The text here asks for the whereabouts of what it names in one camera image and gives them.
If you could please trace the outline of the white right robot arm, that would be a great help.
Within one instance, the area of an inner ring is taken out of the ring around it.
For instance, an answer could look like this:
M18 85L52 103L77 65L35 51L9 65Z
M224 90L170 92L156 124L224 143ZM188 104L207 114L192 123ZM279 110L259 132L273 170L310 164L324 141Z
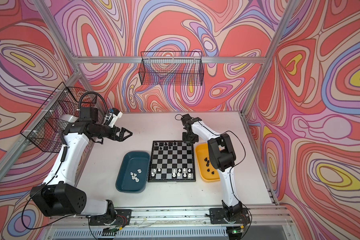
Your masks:
M217 170L222 184L223 219L235 221L243 213L243 204L237 196L234 177L236 153L229 134L218 133L208 127L200 118L189 114L181 115L184 132L183 141L194 144L203 139L208 145L210 163Z

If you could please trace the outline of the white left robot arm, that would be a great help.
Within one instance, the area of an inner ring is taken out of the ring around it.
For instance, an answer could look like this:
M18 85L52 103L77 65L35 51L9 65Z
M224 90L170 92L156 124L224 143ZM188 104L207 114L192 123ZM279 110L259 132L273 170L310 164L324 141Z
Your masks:
M98 225L111 225L117 213L111 200L97 200L76 188L76 173L87 145L93 139L102 144L105 138L123 142L125 128L116 127L122 113L106 117L103 124L92 119L69 123L60 132L62 148L48 176L40 186L33 187L30 199L45 217L88 216Z

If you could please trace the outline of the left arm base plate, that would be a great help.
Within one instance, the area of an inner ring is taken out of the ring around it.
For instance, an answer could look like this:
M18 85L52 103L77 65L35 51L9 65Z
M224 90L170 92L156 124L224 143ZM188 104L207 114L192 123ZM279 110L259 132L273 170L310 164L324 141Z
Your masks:
M115 209L114 213L93 216L89 218L90 226L119 226L125 227L130 224L131 209Z

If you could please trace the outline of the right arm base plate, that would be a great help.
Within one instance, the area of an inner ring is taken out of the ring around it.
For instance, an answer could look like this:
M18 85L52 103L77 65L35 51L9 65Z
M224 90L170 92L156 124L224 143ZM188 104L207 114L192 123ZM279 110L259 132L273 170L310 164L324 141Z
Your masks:
M210 218L211 224L241 224L246 226L251 222L250 214L246 208L233 214L228 213L223 208L210 208L206 216Z

